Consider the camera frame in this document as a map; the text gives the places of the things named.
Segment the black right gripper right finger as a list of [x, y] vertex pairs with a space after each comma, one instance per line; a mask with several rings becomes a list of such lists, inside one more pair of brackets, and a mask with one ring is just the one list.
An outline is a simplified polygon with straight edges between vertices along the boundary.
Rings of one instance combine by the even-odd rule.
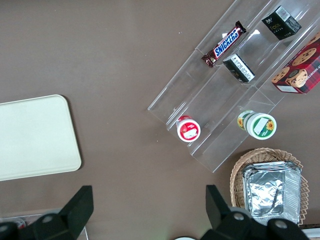
[[230, 210], [215, 185], [207, 185], [205, 208], [211, 224], [202, 240], [267, 240], [267, 227], [240, 210]]

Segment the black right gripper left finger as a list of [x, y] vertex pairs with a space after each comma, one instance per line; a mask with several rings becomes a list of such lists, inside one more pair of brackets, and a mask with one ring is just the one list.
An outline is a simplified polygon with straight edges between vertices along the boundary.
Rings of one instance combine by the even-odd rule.
[[93, 188], [82, 186], [58, 212], [47, 213], [19, 231], [20, 240], [76, 240], [94, 211]]

